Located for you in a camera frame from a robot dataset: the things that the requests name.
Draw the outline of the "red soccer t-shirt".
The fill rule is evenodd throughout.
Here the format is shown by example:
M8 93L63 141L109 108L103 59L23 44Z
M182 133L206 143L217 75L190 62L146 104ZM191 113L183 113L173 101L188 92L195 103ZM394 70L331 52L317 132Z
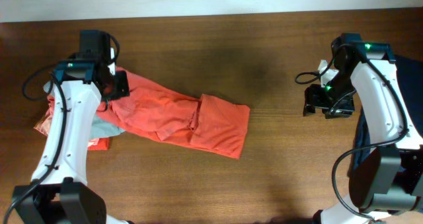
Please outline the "red soccer t-shirt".
M131 72L127 78L129 96L100 105L100 119L153 141L240 158L248 106L208 94L180 94Z

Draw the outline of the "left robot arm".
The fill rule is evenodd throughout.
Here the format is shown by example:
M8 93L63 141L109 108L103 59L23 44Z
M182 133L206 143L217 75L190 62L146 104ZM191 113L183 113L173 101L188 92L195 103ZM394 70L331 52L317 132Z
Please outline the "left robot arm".
M54 113L42 157L30 184L15 186L5 212L24 223L119 223L87 186L92 122L102 101L129 95L126 72L116 70L120 45L101 30L81 30L79 50L51 65L48 94Z

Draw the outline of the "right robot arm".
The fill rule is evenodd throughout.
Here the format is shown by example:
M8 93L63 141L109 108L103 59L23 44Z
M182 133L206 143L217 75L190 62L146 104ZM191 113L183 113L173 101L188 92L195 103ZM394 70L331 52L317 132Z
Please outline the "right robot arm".
M386 218L422 211L422 132L408 112L397 79L392 47L343 33L331 44L305 82L303 115L321 110L326 118L347 118L361 100L368 144L344 153L351 169L347 196L317 211L314 223L384 223Z

